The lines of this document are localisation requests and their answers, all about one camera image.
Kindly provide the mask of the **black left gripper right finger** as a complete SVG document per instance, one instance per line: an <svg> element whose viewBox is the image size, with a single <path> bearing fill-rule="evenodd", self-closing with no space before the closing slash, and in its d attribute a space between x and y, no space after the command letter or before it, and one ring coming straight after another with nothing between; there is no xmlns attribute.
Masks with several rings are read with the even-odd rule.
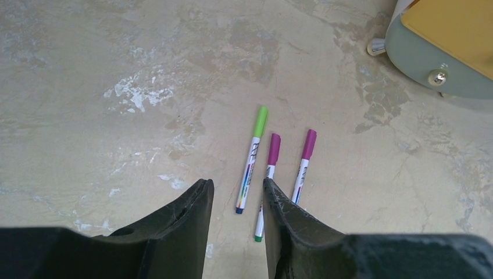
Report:
<svg viewBox="0 0 493 279"><path fill-rule="evenodd" d="M344 234L269 178L263 216L270 278L491 278L492 245L467 234Z"/></svg>

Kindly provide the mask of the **grey marker pen blue tip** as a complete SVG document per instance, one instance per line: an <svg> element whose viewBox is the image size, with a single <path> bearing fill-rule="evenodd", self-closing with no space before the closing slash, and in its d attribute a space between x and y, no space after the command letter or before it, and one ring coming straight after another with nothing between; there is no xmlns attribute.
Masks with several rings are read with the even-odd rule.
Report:
<svg viewBox="0 0 493 279"><path fill-rule="evenodd" d="M279 151L281 145L281 137L276 133L271 134L269 154L267 157L267 169L266 178L274 178L274 172L278 161ZM264 233L264 218L263 218L263 201L260 203L260 209L258 219L256 223L256 229L254 234L255 242L262 242Z"/></svg>

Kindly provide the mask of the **grey marker pen red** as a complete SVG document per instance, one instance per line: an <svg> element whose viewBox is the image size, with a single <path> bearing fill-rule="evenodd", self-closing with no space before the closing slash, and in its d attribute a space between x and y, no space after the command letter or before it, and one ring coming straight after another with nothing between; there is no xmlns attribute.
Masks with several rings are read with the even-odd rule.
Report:
<svg viewBox="0 0 493 279"><path fill-rule="evenodd" d="M298 174L297 174L297 177L295 180L294 190L293 190L293 194L292 194L292 198L291 198L291 200L295 204L299 203L302 187L304 185L304 181L305 181L305 177L306 177L306 172L307 172L307 169L309 166L309 161L310 161L310 158L313 154L313 150L315 147L316 138L317 138L317 132L315 130L312 130L312 129L308 130L306 138L305 138L305 144L303 147L300 166L299 166Z"/></svg>

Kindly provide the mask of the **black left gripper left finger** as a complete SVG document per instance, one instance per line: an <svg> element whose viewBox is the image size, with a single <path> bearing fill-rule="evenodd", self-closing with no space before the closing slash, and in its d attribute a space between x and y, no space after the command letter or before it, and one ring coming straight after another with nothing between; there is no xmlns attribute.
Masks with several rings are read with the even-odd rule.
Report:
<svg viewBox="0 0 493 279"><path fill-rule="evenodd" d="M1 229L2 278L201 278L214 197L200 179L108 236L64 227Z"/></svg>

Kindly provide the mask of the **grey marker pen green tip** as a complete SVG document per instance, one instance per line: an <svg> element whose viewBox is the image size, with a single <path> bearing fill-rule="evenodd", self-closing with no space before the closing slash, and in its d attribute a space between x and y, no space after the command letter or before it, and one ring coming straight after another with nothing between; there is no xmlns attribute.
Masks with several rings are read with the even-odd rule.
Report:
<svg viewBox="0 0 493 279"><path fill-rule="evenodd" d="M242 214L243 210L245 209L248 192L251 184L252 173L256 162L256 156L258 153L260 140L265 132L268 116L269 116L268 108L265 106L261 106L258 110L256 124L253 130L253 137L249 147L249 153L246 159L244 175L238 193L237 203L235 206L236 214Z"/></svg>

